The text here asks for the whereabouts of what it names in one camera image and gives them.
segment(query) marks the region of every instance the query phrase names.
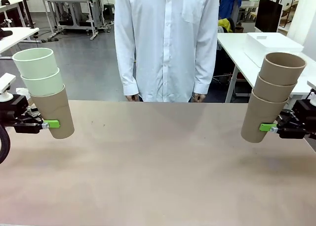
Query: light green paper cup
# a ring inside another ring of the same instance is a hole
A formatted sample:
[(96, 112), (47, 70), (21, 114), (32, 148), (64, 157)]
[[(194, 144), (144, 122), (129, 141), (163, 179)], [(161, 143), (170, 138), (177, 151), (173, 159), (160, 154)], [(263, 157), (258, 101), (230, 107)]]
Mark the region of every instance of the light green paper cup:
[(21, 75), (21, 78), (33, 96), (48, 96), (59, 93), (63, 87), (63, 80), (59, 68), (57, 73), (42, 79), (27, 79)]
[(15, 53), (12, 59), (26, 79), (46, 78), (58, 71), (54, 51), (48, 48), (22, 50)]

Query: white storage container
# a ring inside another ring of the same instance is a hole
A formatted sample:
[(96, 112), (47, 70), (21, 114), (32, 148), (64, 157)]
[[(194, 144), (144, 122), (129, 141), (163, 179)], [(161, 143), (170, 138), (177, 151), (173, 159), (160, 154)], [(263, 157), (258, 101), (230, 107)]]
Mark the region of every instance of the white storage container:
[(271, 52), (285, 52), (298, 54), (303, 46), (282, 35), (281, 33), (247, 33), (243, 47), (245, 54), (258, 66), (262, 66), (266, 54)]

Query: hand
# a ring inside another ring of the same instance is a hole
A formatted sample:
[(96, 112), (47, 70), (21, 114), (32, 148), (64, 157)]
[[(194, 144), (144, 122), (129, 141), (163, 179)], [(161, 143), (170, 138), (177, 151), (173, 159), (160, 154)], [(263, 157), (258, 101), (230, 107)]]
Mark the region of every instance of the hand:
[(203, 102), (205, 98), (204, 94), (193, 93), (193, 102)]
[(132, 96), (126, 96), (128, 101), (139, 101), (138, 94), (132, 95)]

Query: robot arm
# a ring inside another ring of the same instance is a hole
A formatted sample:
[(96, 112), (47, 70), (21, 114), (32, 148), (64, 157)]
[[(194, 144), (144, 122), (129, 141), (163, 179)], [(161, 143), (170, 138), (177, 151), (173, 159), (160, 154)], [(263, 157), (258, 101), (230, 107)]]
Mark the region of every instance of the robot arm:
[(0, 78), (0, 164), (10, 151), (10, 138), (5, 127), (13, 127), (17, 133), (26, 134), (60, 127), (59, 121), (44, 120), (37, 108), (29, 107), (25, 96), (8, 93), (14, 80), (15, 76), (8, 73)]
[(283, 109), (276, 121), (277, 124), (262, 123), (260, 130), (271, 131), (280, 138), (302, 139), (309, 135), (309, 138), (316, 139), (315, 100), (296, 101), (292, 110)]

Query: computer monitor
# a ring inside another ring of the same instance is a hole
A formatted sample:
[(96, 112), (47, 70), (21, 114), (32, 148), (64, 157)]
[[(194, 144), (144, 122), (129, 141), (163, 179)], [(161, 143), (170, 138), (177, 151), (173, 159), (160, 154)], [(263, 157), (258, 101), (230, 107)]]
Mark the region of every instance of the computer monitor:
[(272, 0), (260, 0), (255, 27), (262, 32), (277, 32), (282, 8)]

